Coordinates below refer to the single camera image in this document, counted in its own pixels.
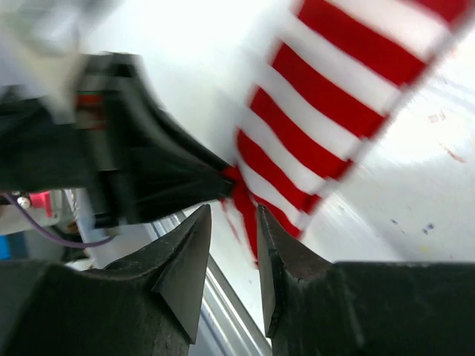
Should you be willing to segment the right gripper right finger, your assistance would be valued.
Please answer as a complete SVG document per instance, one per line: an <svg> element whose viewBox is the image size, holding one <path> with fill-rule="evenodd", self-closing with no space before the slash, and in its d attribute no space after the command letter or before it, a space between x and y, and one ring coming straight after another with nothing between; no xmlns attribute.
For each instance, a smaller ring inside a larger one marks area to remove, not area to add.
<svg viewBox="0 0 475 356"><path fill-rule="evenodd" d="M331 263L257 212L274 355L472 355L471 263Z"/></svg>

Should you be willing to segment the red white striped sock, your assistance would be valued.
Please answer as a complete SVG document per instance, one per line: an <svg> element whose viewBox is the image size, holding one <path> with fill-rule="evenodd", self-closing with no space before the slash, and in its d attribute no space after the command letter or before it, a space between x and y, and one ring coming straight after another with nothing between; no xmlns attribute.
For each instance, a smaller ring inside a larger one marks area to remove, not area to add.
<svg viewBox="0 0 475 356"><path fill-rule="evenodd" d="M264 205L296 239L396 107L461 33L472 1L300 1L239 110L222 201L258 258Z"/></svg>

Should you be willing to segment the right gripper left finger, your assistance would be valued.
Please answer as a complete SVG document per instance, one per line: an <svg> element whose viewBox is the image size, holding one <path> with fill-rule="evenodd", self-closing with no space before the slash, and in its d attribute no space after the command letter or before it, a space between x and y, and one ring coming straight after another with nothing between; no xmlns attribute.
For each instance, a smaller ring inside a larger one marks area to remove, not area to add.
<svg viewBox="0 0 475 356"><path fill-rule="evenodd" d="M186 355L197 337L211 227L202 205L104 269L2 262L1 353Z"/></svg>

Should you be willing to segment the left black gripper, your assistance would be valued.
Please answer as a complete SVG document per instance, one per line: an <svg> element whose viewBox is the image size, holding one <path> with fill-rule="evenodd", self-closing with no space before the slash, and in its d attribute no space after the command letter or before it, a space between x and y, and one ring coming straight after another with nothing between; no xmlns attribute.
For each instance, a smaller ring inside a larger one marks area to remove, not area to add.
<svg viewBox="0 0 475 356"><path fill-rule="evenodd" d="M71 121L44 99L8 89L1 98L1 191L84 188L98 228L147 222L148 142L125 93L137 63L129 53L92 55L76 81Z"/></svg>

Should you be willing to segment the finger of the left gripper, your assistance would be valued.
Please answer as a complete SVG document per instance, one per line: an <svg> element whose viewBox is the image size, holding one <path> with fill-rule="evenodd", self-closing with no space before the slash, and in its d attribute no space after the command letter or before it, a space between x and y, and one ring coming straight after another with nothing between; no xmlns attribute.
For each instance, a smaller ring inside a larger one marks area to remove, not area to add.
<svg viewBox="0 0 475 356"><path fill-rule="evenodd" d="M125 105L139 132L151 141L131 152L137 207L144 220L232 195L237 180L225 173L230 165L169 116L138 75L125 81Z"/></svg>

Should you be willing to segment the aluminium table frame rail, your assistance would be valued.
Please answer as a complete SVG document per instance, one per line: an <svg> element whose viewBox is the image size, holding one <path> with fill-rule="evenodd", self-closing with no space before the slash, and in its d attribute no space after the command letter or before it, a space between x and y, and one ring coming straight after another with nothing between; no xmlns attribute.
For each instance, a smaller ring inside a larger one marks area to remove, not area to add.
<svg viewBox="0 0 475 356"><path fill-rule="evenodd" d="M258 273L216 203L209 225L167 269L160 296L191 337L188 355L270 355Z"/></svg>

